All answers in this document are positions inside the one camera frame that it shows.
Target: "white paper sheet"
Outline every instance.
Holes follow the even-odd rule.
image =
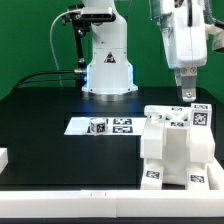
[[[73,117],[71,118],[65,135],[93,135],[90,132],[90,119],[96,117]],[[108,118],[108,130],[105,135],[142,135],[146,118]]]

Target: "black tabletop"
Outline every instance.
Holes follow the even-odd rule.
[[[224,107],[204,89],[198,89],[197,94],[197,103],[212,104],[216,158],[222,164]],[[173,87],[141,88],[137,97],[117,102],[84,99],[75,88],[21,88],[9,94],[0,101],[0,146],[8,148],[9,159],[0,175],[0,190],[139,189],[143,164],[139,157],[140,136],[65,136],[64,131],[71,117],[144,117],[146,105],[190,106],[177,97]],[[124,218],[97,222],[169,223],[167,220]],[[196,223],[197,219],[188,221]],[[220,219],[203,220],[207,221],[218,223]],[[172,219],[172,223],[178,223],[178,219]]]

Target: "green backdrop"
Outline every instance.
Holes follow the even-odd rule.
[[[49,44],[53,20],[79,0],[0,0],[0,99],[22,77],[37,71],[55,70]],[[117,0],[123,16],[128,0]],[[213,14],[224,20],[224,1],[212,0]],[[134,65],[138,86],[175,86],[174,73],[167,68],[161,33],[150,21],[149,0],[134,0],[127,18],[128,58]],[[198,71],[198,86],[224,103],[224,54],[211,51],[208,42],[207,65]],[[71,24],[55,27],[54,44],[61,69],[76,68],[76,47]],[[91,60],[91,34],[83,40],[87,61]],[[58,83],[44,86],[59,86]]]

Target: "small cube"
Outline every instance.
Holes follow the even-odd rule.
[[[90,132],[96,135],[107,133],[107,121],[103,118],[92,118],[90,120]]]

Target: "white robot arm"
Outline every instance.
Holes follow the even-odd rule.
[[[82,0],[84,7],[71,19],[78,46],[79,67],[85,66],[80,38],[93,32],[93,56],[87,66],[84,96],[103,101],[116,101],[135,95],[132,65],[127,60],[127,23],[115,8],[114,0]]]
[[[152,19],[160,25],[170,69],[186,102],[196,99],[197,67],[207,61],[202,0],[151,0]]]

